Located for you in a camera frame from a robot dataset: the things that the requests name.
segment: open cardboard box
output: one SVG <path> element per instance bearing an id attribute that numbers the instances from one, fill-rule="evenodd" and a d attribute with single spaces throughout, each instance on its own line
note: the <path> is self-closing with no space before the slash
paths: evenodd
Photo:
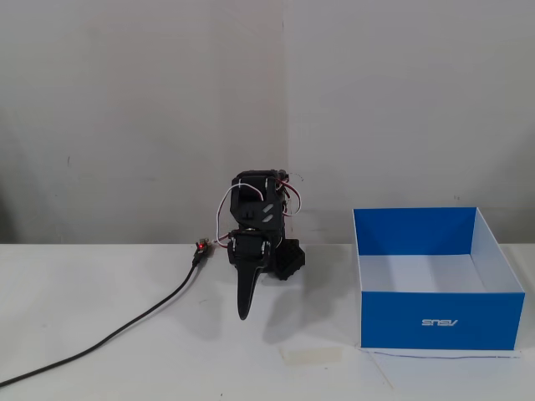
<path id="1" fill-rule="evenodd" d="M 514 349 L 524 291 L 477 208 L 355 209 L 365 348 Z"/>

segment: white table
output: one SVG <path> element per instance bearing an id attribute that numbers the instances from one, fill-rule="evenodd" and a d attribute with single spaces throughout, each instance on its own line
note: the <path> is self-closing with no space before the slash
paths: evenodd
<path id="1" fill-rule="evenodd" d="M 0 381 L 93 345 L 172 292 L 189 245 L 0 246 Z M 307 246 L 237 315 L 224 250 L 169 306 L 79 361 L 0 389 L 21 400 L 535 398 L 535 245 L 503 246 L 527 291 L 514 352 L 359 349 L 350 246 Z"/>

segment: wall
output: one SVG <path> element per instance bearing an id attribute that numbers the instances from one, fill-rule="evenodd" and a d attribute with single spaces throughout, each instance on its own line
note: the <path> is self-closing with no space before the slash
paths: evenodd
<path id="1" fill-rule="evenodd" d="M 528 0 L 3 0 L 0 241 L 191 242 L 237 172 L 288 161 L 302 241 L 350 241 L 352 207 L 453 205 L 535 241 L 533 20 Z"/>
<path id="2" fill-rule="evenodd" d="M 294 234 L 348 242 L 353 207 L 480 206 L 535 241 L 535 3 L 287 0 Z"/>
<path id="3" fill-rule="evenodd" d="M 232 177 L 288 163 L 282 20 L 275 0 L 3 0 L 0 241 L 213 236 Z"/>

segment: black plastic bracket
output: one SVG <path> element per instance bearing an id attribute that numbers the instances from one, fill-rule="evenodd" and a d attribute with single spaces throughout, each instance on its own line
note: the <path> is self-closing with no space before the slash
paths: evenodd
<path id="1" fill-rule="evenodd" d="M 247 183 L 262 192 L 243 185 L 232 190 L 231 213 L 239 224 L 229 234 L 229 262 L 237 269 L 237 309 L 245 320 L 251 308 L 257 279 L 262 272 L 273 272 L 287 280 L 305 263 L 298 240 L 288 240 L 284 232 L 283 210 L 286 199 L 282 180 L 284 170 L 245 171 L 232 184 Z"/>

